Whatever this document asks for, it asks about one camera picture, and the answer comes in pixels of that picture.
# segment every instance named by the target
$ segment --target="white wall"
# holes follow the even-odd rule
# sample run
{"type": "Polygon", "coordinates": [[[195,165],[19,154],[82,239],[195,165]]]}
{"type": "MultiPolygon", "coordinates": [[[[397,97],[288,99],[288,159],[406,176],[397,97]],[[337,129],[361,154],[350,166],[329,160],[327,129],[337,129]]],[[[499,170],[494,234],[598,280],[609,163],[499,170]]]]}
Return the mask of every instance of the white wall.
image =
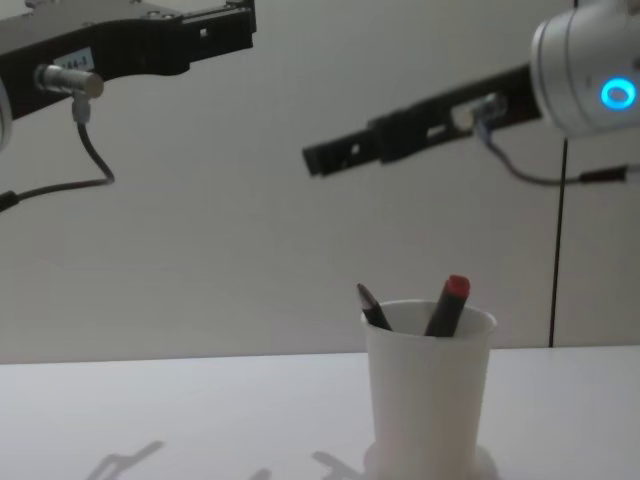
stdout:
{"type": "MultiPolygon", "coordinates": [[[[498,345],[546,345],[557,191],[511,180],[471,140],[327,180],[300,151],[523,63],[536,25],[567,8],[259,0],[253,50],[110,82],[89,129],[116,185],[0,217],[0,362],[360,350],[357,281],[434,297],[451,272],[496,314],[498,345]]],[[[15,124],[0,188],[95,175],[69,108],[15,124]]],[[[497,139],[559,175],[545,125],[497,139]]]]}
{"type": "MultiPolygon", "coordinates": [[[[638,163],[637,130],[572,141],[569,174],[638,163]]],[[[638,184],[570,188],[565,200],[557,345],[640,343],[638,184]]]]}

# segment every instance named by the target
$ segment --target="red marker cap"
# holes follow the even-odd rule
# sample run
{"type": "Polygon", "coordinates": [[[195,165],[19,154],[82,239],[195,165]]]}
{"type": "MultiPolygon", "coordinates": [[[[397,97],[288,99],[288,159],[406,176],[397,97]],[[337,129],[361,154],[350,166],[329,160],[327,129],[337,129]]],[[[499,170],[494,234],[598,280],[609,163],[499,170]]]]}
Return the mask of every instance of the red marker cap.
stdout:
{"type": "Polygon", "coordinates": [[[462,275],[451,275],[447,280],[447,292],[456,297],[468,298],[471,282],[462,275]]]}

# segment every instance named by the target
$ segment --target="cup rim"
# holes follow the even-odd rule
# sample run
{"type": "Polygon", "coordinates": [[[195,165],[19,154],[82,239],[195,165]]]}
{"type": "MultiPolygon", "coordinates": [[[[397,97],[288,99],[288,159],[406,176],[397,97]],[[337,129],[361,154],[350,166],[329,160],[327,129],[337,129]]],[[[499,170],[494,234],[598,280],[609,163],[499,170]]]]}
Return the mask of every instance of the cup rim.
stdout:
{"type": "MultiPolygon", "coordinates": [[[[401,305],[401,304],[436,304],[438,302],[434,301],[434,300],[423,300],[423,299],[408,299],[408,300],[391,300],[389,302],[382,302],[380,304],[381,307],[386,307],[386,306],[393,306],[393,305],[401,305]]],[[[398,338],[405,338],[407,340],[413,340],[413,341],[419,341],[419,342],[448,342],[448,343],[462,343],[462,342],[467,342],[469,340],[473,340],[476,339],[478,337],[489,337],[497,328],[498,326],[498,321],[496,320],[496,318],[490,314],[489,312],[485,312],[483,310],[480,310],[478,308],[474,308],[474,307],[469,307],[469,306],[465,306],[464,307],[465,310],[472,310],[476,313],[479,313],[481,315],[484,315],[488,320],[489,320],[489,326],[486,330],[483,330],[482,332],[478,332],[478,333],[473,333],[471,335],[465,335],[464,337],[427,337],[426,335],[412,335],[410,333],[402,333],[402,332],[394,332],[394,331],[389,331],[389,330],[385,330],[383,328],[380,327],[376,327],[374,325],[371,325],[368,321],[367,318],[364,316],[364,313],[362,313],[360,315],[360,322],[362,322],[363,326],[365,328],[369,328],[372,331],[378,331],[377,333],[383,333],[384,335],[395,335],[398,338]]]]}

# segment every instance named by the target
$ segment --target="pen holder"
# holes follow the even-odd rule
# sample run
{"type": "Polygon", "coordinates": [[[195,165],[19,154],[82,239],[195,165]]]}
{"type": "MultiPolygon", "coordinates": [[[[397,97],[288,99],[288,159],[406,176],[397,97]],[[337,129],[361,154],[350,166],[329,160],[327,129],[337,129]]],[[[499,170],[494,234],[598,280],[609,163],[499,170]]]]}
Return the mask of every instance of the pen holder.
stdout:
{"type": "Polygon", "coordinates": [[[455,337],[425,337],[435,302],[382,304],[393,332],[366,331],[378,480],[467,480],[493,316],[465,308],[455,337]]]}

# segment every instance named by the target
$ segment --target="marker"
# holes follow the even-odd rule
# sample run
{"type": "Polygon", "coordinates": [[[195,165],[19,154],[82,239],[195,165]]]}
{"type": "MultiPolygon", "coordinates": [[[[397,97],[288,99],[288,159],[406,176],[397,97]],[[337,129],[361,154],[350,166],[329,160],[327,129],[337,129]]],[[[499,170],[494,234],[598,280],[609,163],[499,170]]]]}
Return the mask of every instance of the marker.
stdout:
{"type": "Polygon", "coordinates": [[[382,307],[376,300],[376,297],[361,283],[358,284],[358,294],[360,295],[360,303],[362,304],[362,313],[367,318],[369,325],[382,328],[384,330],[391,330],[387,318],[384,316],[382,307]]]}
{"type": "Polygon", "coordinates": [[[426,336],[453,337],[455,335],[470,290],[471,283],[467,277],[461,275],[449,277],[427,325],[426,336]]]}

